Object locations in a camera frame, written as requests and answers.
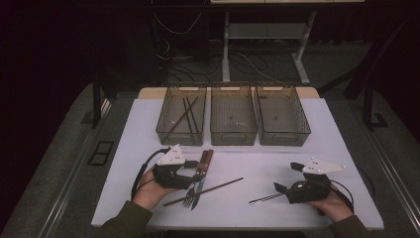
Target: black chopstick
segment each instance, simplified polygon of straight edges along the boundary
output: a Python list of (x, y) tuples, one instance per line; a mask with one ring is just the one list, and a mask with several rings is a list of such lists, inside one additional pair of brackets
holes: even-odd
[(182, 101), (184, 104), (184, 109), (186, 113), (186, 121), (188, 122), (189, 131), (192, 133), (191, 122), (189, 122), (188, 109), (186, 109), (185, 98), (182, 98)]
[(182, 118), (184, 116), (187, 116), (187, 113), (189, 110), (191, 110), (192, 105), (194, 105), (194, 103), (197, 101), (198, 97), (194, 99), (194, 101), (192, 101), (191, 106), (187, 108), (187, 110), (179, 117), (179, 119), (175, 122), (175, 124), (173, 124), (173, 126), (170, 128), (170, 130), (167, 132), (168, 136), (171, 132), (173, 132), (173, 130), (175, 130), (176, 126), (179, 124), (179, 122), (181, 122)]
[(189, 106), (189, 108), (191, 108), (191, 116), (192, 116), (192, 122), (194, 122), (195, 132), (196, 132), (196, 133), (199, 133), (199, 132), (198, 132), (197, 122), (195, 121), (194, 113), (193, 113), (193, 111), (192, 111), (192, 105), (191, 105), (191, 103), (189, 102), (189, 98), (188, 98), (188, 97), (186, 98), (186, 101), (188, 102), (188, 106)]
[(217, 186), (213, 186), (213, 187), (211, 187), (211, 188), (208, 188), (208, 189), (202, 190), (202, 191), (200, 191), (200, 192), (197, 192), (197, 193), (195, 193), (194, 195), (185, 196), (185, 197), (183, 197), (183, 198), (180, 198), (180, 199), (177, 199), (177, 200), (174, 200), (174, 201), (170, 201), (170, 202), (168, 202), (168, 203), (165, 203), (163, 206), (169, 206), (169, 205), (175, 204), (175, 203), (177, 203), (177, 202), (183, 201), (183, 200), (185, 200), (185, 199), (187, 199), (187, 198), (199, 196), (199, 195), (201, 195), (201, 194), (203, 194), (203, 193), (205, 193), (205, 192), (208, 192), (208, 191), (211, 191), (211, 190), (214, 190), (214, 189), (220, 188), (220, 187), (222, 187), (222, 186), (225, 186), (225, 185), (231, 184), (231, 183), (233, 183), (233, 182), (236, 182), (236, 181), (239, 181), (239, 180), (242, 180), (242, 179), (244, 179), (244, 178), (237, 178), (237, 179), (235, 179), (235, 180), (231, 180), (231, 181), (228, 181), (228, 182), (226, 182), (226, 183), (223, 183), (223, 184), (220, 184), (220, 185), (217, 185)]

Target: table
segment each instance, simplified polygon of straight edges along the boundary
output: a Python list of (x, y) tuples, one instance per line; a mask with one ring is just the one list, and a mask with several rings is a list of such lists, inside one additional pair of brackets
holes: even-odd
[[(165, 88), (144, 88), (135, 100), (127, 120), (109, 175), (106, 179), (92, 225), (101, 226), (115, 216), (130, 199), (133, 181), (143, 162), (154, 151), (166, 148), (155, 132)], [(329, 174), (345, 185), (355, 199), (356, 215), (368, 229), (383, 229), (383, 222), (346, 148), (324, 99), (309, 87), (297, 87), (311, 127), (303, 147), (264, 147), (256, 139), (253, 146), (211, 146), (209, 133), (210, 100), (206, 105), (204, 145), (181, 147), (186, 159), (199, 161), (203, 150), (214, 150), (203, 189), (244, 178), (201, 196), (194, 210), (181, 203), (163, 207), (184, 197), (179, 190), (164, 198), (153, 210), (151, 230), (308, 230), (326, 227), (328, 218), (319, 216), (305, 204), (289, 204), (285, 196), (250, 206), (248, 202), (275, 194), (273, 182), (290, 187), (303, 179), (290, 168), (291, 162), (306, 164), (311, 158), (345, 165), (344, 172)], [(158, 160), (151, 161), (150, 167)], [(186, 175), (194, 170), (184, 170)]]

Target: clear plastic bin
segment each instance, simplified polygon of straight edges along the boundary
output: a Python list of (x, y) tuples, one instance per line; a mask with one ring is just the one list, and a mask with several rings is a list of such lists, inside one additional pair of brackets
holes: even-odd
[(249, 82), (213, 82), (211, 85), (211, 144), (252, 146), (257, 121)]
[(257, 82), (255, 105), (261, 145), (303, 146), (311, 129), (292, 83)]
[(203, 145), (206, 93), (204, 82), (173, 82), (167, 88), (156, 128), (162, 145)]

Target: gray floor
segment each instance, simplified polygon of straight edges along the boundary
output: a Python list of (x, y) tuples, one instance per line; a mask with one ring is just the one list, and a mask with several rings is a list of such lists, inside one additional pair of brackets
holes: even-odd
[[(221, 80), (218, 62), (221, 52), (213, 43), (215, 57), (208, 62), (188, 61), (178, 53), (179, 64), (170, 69), (168, 80)], [(250, 66), (277, 80), (291, 80), (298, 84), (296, 69), (290, 53), (296, 45), (285, 42), (234, 42), (231, 51), (231, 80), (266, 79)], [(355, 67), (369, 49), (369, 44), (342, 43), (309, 45), (302, 59), (313, 87), (319, 87)], [(380, 113), (388, 128), (374, 132), (362, 123), (362, 98), (348, 101), (343, 97), (347, 84), (343, 83), (322, 94), (355, 161), (363, 169), (362, 177), (381, 214), (385, 229), (375, 231), (383, 237), (419, 237), (406, 207), (401, 202), (381, 160), (387, 157), (398, 171), (401, 180), (414, 200), (420, 200), (420, 147), (402, 122), (379, 95), (374, 96), (373, 111)], [(92, 110), (91, 85), (74, 101), (25, 194), (21, 198), (1, 237), (91, 237), (96, 228), (90, 225), (96, 202), (112, 164), (135, 92), (120, 93), (104, 107), (104, 119), (97, 129), (86, 123)], [(99, 141), (114, 141), (110, 160), (104, 167), (87, 166)], [(310, 238), (332, 237), (328, 229), (305, 232)]]

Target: dark background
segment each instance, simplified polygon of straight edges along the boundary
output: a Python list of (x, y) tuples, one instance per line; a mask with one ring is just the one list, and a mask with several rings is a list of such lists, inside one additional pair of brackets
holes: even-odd
[[(202, 3), (201, 0), (178, 3), (195, 2)], [(311, 33), (312, 43), (374, 43), (389, 34), (397, 25), (396, 20), (408, 15), (417, 1), (367, 3), (386, 7), (318, 12)], [(188, 15), (181, 12), (159, 14), (174, 24), (173, 27), (190, 24)], [(295, 19), (299, 14), (301, 11), (290, 11), (282, 15), (282, 20)], [(420, 142), (419, 15), (415, 14), (403, 27), (373, 77), (378, 79), (377, 90)], [(241, 16), (237, 15), (237, 20), (241, 21)], [(92, 75), (99, 76), (108, 97), (114, 97), (120, 90), (138, 90), (143, 85), (159, 83), (161, 71), (154, 48), (162, 32), (152, 26), (151, 18), (151, 12), (83, 9), (71, 1), (0, 1), (0, 230), (67, 110), (92, 81)], [(275, 21), (277, 18), (275, 13), (264, 19), (256, 16), (253, 19), (251, 14), (242, 20)], [(220, 37), (222, 26), (223, 13), (204, 14), (188, 36), (171, 40), (180, 48), (188, 46), (198, 58), (205, 59), (206, 42)]]

